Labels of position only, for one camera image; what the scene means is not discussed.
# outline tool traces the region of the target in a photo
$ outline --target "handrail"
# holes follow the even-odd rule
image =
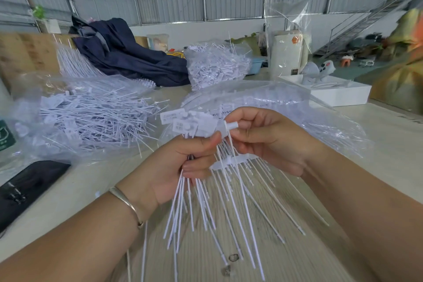
[[[329,37],[329,42],[327,43],[327,50],[326,50],[326,54],[329,52],[329,47],[330,47],[330,43],[332,41],[332,37],[335,38],[335,36],[339,36],[341,33],[345,32],[346,30],[354,27],[355,24],[358,23],[358,21],[362,21],[364,18],[366,18],[366,20],[364,22],[366,22],[367,20],[373,18],[375,15],[377,15],[378,13],[384,11],[387,7],[389,7],[390,5],[392,5],[394,2],[398,1],[398,0],[393,0],[391,1],[389,4],[386,4],[387,0],[383,0],[380,3],[378,3],[376,5],[376,7],[374,8],[374,10],[378,9],[378,7],[380,5],[385,5],[383,8],[379,9],[377,12],[369,12],[367,11],[366,13],[362,14],[361,16],[357,17],[356,19],[354,19],[351,23],[349,23],[348,25],[346,25],[345,27],[341,28],[339,31],[334,33],[335,28],[339,27],[341,24],[345,23],[348,19],[350,19],[351,17],[353,17],[354,15],[356,15],[357,13],[353,13],[351,14],[351,16],[349,16],[348,18],[346,18],[344,21],[342,21],[341,23],[337,24],[335,27],[333,27],[330,31],[330,37]]]

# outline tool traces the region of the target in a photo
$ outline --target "person's left hand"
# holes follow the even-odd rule
[[[209,138],[177,136],[154,151],[117,187],[149,216],[157,205],[173,198],[181,168],[186,178],[205,179],[210,175],[209,167],[216,161],[214,154],[220,142],[220,132]],[[188,161],[191,154],[195,159]]]

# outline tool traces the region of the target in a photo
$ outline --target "silver bracelet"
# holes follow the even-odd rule
[[[123,203],[128,205],[134,211],[135,217],[136,217],[137,222],[138,222],[138,229],[140,230],[141,227],[143,227],[144,222],[142,220],[140,220],[140,217],[138,216],[137,210],[135,210],[134,206],[129,201],[129,199],[125,196],[125,194],[123,194],[122,191],[115,186],[111,187],[109,189],[109,192],[112,193],[114,196],[116,196],[118,199],[120,199]]]

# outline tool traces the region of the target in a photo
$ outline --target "person's right hand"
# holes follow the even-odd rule
[[[274,167],[301,176],[308,158],[322,143],[287,117],[271,109],[240,107],[226,122],[238,122],[230,131],[241,154],[255,154]]]

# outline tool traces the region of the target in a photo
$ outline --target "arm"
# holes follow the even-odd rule
[[[421,281],[423,205],[316,140],[283,115],[252,107],[226,118],[241,153],[301,176],[383,281]]]
[[[173,198],[181,166],[187,178],[205,178],[220,134],[177,137],[151,154],[118,187],[147,220]],[[194,154],[195,160],[187,161]],[[104,281],[138,234],[133,210],[110,193],[0,263],[2,281]]]

